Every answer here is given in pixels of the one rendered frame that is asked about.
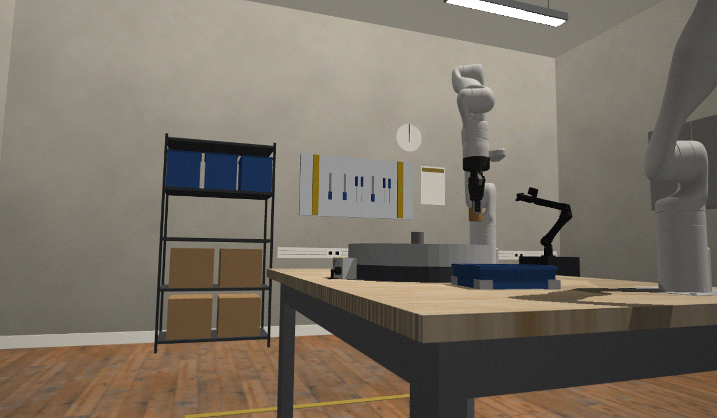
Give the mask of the blue open crate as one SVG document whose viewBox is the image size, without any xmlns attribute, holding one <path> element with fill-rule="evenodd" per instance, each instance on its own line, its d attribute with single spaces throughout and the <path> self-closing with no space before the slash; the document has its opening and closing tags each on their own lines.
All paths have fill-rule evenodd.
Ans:
<svg viewBox="0 0 717 418">
<path fill-rule="evenodd" d="M 458 285 L 473 288 L 473 279 L 493 280 L 493 289 L 547 289 L 558 265 L 451 264 Z"/>
</svg>

